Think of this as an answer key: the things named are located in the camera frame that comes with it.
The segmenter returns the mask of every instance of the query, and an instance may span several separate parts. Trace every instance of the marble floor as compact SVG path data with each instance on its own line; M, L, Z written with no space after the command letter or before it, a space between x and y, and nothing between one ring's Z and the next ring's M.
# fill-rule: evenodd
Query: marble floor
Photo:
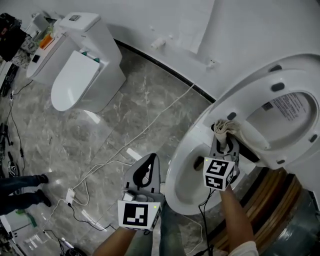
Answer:
M51 87L37 82L31 83L14 97L12 114L24 151L24 175L48 175L50 183L42 189L53 204L51 208L43 204L33 205L27 210L37 222L37 228L34 228L28 237L34 238L35 234L41 237L40 241L34 240L37 248L33 250L29 243L19 242L28 256L59 255L60 247L56 240L48 239L41 233L59 199L64 199L68 188L78 184L94 165L109 160L189 88L143 57L125 48L120 50L123 55L120 66L127 80L111 102L97 114L77 109L66 112L55 110L51 104ZM14 92L18 92L28 82L25 71L20 70L12 86ZM169 162L179 141L210 104L199 93L191 90L114 159L133 164L136 160L130 152L140 156L155 152L160 158L161 181L164 182ZM0 108L1 120L5 122L10 111L7 97L1 98ZM21 169L23 162L19 154L19 138L11 117L8 119L8 126L14 141L14 145L8 147L8 150ZM98 229L109 224L117 228L118 213L115 202L121 195L123 176L128 168L127 165L113 162L89 176L89 204L74 204L75 215L79 219L94 222ZM256 175L257 173L253 173L244 179L237 196L241 197L245 193ZM75 191L76 197L81 202L86 202L84 184ZM223 219L219 205L207 215L210 219L209 229ZM182 215L176 214L176 218L185 252L188 253L201 241L201 228ZM203 223L200 214L191 218ZM111 227L98 231L86 223L77 222L73 218L72 209L63 201L48 221L46 229L53 230L58 237L64 237L88 255L113 233ZM153 232L153 255L159 255L159 243L160 229L157 225ZM194 253L205 247L203 242Z

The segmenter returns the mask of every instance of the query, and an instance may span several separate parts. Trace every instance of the shoe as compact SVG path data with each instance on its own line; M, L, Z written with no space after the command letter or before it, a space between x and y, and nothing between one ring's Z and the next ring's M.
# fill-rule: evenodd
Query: shoe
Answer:
M42 203L44 203L48 207L51 207L52 204L51 204L49 198L46 197L45 193L41 189L39 189L35 193L38 195L38 197L40 198Z
M41 183L49 183L49 179L48 179L47 175L41 174L41 175L38 175L38 177L39 177L39 180Z

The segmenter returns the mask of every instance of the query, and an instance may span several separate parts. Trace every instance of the person's leg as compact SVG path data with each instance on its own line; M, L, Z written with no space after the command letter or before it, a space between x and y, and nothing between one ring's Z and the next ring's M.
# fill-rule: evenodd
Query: person's leg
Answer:
M182 244L180 228L175 215L167 203L161 212L161 241L159 246L160 256L186 256Z
M144 235L143 230L138 230L125 253L125 256L151 256L153 233Z
M48 183L45 174L34 176L19 176L12 178L0 178L0 195L7 196L18 189L26 187L37 187L41 183Z
M9 214L14 210L24 210L31 205L37 205L39 203L44 203L48 207L51 206L50 200L42 190L38 190L35 193L3 196L0 199L0 215Z
M30 61L31 61L31 58L22 49L19 49L16 52L16 54L13 56L13 58L10 60L11 63L23 69L28 68Z
M30 35L27 35L24 39L23 44L20 46L27 54L33 55L38 49L38 44L32 39Z

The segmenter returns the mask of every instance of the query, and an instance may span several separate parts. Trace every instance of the black baseboard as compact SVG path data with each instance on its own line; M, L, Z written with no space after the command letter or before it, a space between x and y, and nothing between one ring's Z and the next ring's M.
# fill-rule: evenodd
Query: black baseboard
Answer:
M114 39L114 41L116 42L116 44L118 46L122 46L126 49L128 49L131 52L134 52L135 54L140 55L141 57L145 58L146 60L152 62L153 64L157 65L158 67L162 68L163 70L167 71L168 73L170 73L171 75L173 75L174 77L176 77L177 79L179 79L180 81L182 81L183 83L185 83L187 86L191 87L194 83L191 82L190 80L186 79L184 76L180 75L179 73L177 73L176 71L172 70L171 68L167 67L166 65L162 64L161 62L157 61L156 59L152 58L151 56L143 53L142 51L139 51L135 48L133 48L130 45L127 45L119 40ZM209 94L207 94L206 92L204 92L201 88L199 88L196 84L194 85L193 89L199 93L200 95L202 95L204 98L206 98L209 102L214 103L216 100L214 98L212 98Z

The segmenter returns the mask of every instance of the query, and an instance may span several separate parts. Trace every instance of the sleeve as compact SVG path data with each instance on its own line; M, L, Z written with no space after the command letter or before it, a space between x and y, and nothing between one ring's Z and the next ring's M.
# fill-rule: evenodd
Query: sleeve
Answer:
M235 248L229 256L259 256L257 246L254 241L248 241Z

